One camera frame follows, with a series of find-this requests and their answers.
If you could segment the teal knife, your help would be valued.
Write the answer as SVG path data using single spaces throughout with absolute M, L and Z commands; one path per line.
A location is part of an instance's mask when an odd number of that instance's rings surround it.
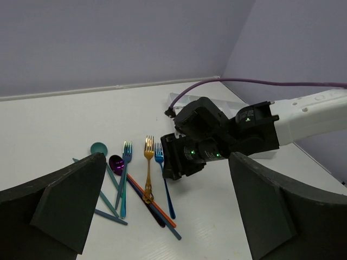
M 106 204 L 106 206 L 108 207 L 108 209 L 117 217 L 119 218 L 118 213 L 116 212 L 116 210 L 114 209 L 114 207 L 112 206 L 111 202 L 107 199 L 107 197 L 104 195 L 104 193 L 102 191 L 100 191 L 100 197 L 102 199 L 102 201 Z

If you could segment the rainbow iridescent fork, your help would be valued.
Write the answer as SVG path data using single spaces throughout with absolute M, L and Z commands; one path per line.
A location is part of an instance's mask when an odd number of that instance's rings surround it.
M 126 217 L 126 182 L 127 182 L 127 165 L 132 160 L 132 142 L 125 141 L 123 147 L 124 167 L 120 178 L 118 193 L 116 197 L 115 209 L 118 208 L 119 202 L 121 200 L 120 206 L 120 218 L 124 219 Z

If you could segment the ornate gold fork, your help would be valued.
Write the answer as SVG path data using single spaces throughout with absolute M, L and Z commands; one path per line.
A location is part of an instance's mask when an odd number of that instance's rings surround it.
M 154 157 L 155 151 L 155 140 L 154 137 L 149 135 L 145 139 L 144 146 L 144 157 L 147 159 L 147 178 L 145 184 L 145 190 L 143 194 L 143 201 L 147 204 L 151 204 L 154 200 L 154 196 L 152 194 L 152 185 L 151 185 L 151 159 Z

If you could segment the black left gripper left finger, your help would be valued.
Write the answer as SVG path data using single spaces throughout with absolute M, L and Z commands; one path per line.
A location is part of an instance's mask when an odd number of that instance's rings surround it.
M 106 171 L 94 153 L 1 191 L 1 259 L 76 259 L 85 247 Z

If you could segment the shiny blue fork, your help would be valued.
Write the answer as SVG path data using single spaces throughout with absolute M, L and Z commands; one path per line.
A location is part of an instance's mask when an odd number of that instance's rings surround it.
M 164 171 L 164 167 L 163 167 L 164 166 L 164 154 L 163 154 L 162 144 L 160 142 L 155 143 L 155 162 L 160 165 L 160 169 L 163 172 Z M 163 179 L 163 180 L 164 180 L 164 185 L 165 185 L 166 197 L 167 197 L 167 201 L 168 201 L 169 214 L 170 214 L 170 217 L 172 219 L 175 219 L 176 214 L 175 214 L 174 207 L 173 207 L 173 204 L 171 201 L 168 185 L 167 185 L 166 179 Z

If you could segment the white cutlery tray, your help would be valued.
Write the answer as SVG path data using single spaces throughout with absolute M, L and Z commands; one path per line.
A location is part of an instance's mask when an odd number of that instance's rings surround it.
M 189 104 L 193 101 L 196 101 L 199 98 L 200 98 L 200 96 L 184 95 L 182 98 L 180 98 L 175 103 L 175 105 L 173 107 L 173 111 L 177 115 L 187 104 Z M 233 118 L 241 108 L 248 106 L 248 104 L 243 103 L 243 102 L 234 102 L 234 101 L 226 101 L 226 100 L 218 100 L 218 99 L 210 99 L 210 100 L 229 119 Z M 250 157 L 252 159 L 271 160 L 275 157 L 276 153 L 277 153 L 277 150 L 272 150 L 272 151 L 267 151 L 267 152 L 255 153 L 255 154 L 252 154 Z

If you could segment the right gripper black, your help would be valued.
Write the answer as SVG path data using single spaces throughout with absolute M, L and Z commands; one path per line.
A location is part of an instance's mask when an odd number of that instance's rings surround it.
M 201 171 L 207 162 L 227 159 L 236 144 L 230 120 L 207 97 L 187 104 L 173 122 L 176 133 L 160 138 L 164 179 L 178 180 Z

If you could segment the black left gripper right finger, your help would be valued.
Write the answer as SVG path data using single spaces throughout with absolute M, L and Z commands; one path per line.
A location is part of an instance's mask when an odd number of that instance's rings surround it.
M 230 174 L 252 259 L 346 259 L 346 196 L 232 153 Z

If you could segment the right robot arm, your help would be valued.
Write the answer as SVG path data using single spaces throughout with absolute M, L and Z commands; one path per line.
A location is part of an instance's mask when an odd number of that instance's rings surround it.
M 318 134 L 346 129 L 346 90 L 242 107 L 229 118 L 207 97 L 169 110 L 175 132 L 161 137 L 162 176 L 178 180 L 234 152 L 252 155 Z

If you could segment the purple iridescent spoon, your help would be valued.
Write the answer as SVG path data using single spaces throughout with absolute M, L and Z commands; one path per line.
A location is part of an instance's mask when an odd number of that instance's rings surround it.
M 124 168 L 124 161 L 123 159 L 118 156 L 118 155 L 112 155 L 109 158 L 109 165 L 111 170 L 118 176 L 121 176 L 122 172 L 123 172 L 123 168 Z M 151 212 L 152 216 L 154 217 L 154 219 L 157 221 L 157 223 L 164 228 L 165 227 L 165 223 L 163 222 L 163 220 L 154 212 L 154 210 L 152 208 L 150 208 L 150 206 L 148 204 L 146 204 L 143 200 L 142 200 L 142 194 L 141 191 L 138 187 L 136 187 L 136 185 L 130 180 L 130 177 L 127 175 L 127 182 L 132 186 L 132 188 L 135 190 L 135 192 L 137 193 L 138 197 L 140 197 L 140 200 L 145 204 L 145 206 L 147 207 L 147 209 Z

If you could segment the blue knife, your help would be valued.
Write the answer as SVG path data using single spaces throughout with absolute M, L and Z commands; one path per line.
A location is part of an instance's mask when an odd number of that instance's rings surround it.
M 98 215 L 98 216 L 104 217 L 104 218 L 106 218 L 106 219 L 108 219 L 108 220 L 111 220 L 111 221 L 113 221 L 113 222 L 116 222 L 116 223 L 119 223 L 119 224 L 122 224 L 122 225 L 128 225 L 128 223 L 125 222 L 125 221 L 123 221 L 122 219 L 119 219 L 119 218 L 117 218 L 117 217 L 115 217 L 115 216 L 113 216 L 113 215 L 110 215 L 110 214 L 105 213 L 105 212 L 103 212 L 103 211 L 100 211 L 100 210 L 98 210 L 98 209 L 95 209 L 95 210 L 94 210 L 94 213 L 95 213 L 96 215 Z

